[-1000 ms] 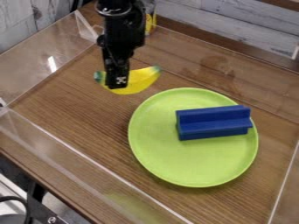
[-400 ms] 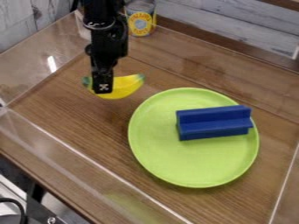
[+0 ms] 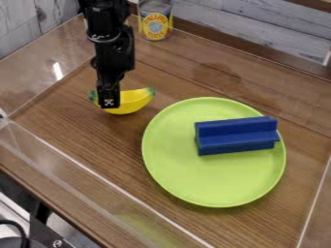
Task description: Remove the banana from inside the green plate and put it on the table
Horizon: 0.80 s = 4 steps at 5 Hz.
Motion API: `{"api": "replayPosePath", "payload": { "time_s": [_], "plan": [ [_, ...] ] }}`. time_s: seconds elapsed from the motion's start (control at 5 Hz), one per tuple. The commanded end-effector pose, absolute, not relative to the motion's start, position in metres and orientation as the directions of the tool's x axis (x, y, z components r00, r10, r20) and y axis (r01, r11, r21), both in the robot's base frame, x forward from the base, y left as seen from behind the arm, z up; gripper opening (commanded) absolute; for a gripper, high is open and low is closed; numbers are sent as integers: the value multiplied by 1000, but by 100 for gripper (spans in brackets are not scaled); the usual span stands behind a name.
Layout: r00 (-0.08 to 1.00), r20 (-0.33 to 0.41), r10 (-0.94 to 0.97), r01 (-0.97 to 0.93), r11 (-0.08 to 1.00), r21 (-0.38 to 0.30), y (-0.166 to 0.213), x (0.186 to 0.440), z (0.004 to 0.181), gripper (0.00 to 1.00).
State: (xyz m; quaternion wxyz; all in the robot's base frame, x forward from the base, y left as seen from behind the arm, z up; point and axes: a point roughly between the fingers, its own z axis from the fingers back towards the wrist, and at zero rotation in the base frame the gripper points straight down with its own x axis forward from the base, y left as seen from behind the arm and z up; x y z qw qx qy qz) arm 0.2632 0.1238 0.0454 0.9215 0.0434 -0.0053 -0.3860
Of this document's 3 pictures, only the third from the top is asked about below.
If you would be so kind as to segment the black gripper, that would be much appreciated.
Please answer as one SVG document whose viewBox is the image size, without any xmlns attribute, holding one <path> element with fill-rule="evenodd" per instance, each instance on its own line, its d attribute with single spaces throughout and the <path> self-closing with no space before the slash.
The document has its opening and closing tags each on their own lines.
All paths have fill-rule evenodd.
<svg viewBox="0 0 331 248">
<path fill-rule="evenodd" d="M 90 60 L 97 73 L 97 97 L 102 109 L 120 107 L 118 81 L 134 69 L 134 35 L 124 25 L 118 38 L 106 43 L 94 43 L 96 55 Z"/>
</svg>

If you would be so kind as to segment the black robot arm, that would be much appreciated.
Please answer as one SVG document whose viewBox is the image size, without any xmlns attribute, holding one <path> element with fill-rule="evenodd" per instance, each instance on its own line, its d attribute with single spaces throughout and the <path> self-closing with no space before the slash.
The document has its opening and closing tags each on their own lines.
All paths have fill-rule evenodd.
<svg viewBox="0 0 331 248">
<path fill-rule="evenodd" d="M 78 0 L 86 24 L 86 38 L 94 45 L 90 64 L 97 73 L 97 104 L 120 107 L 120 80 L 134 69 L 134 34 L 125 23 L 130 15 L 126 0 Z"/>
</svg>

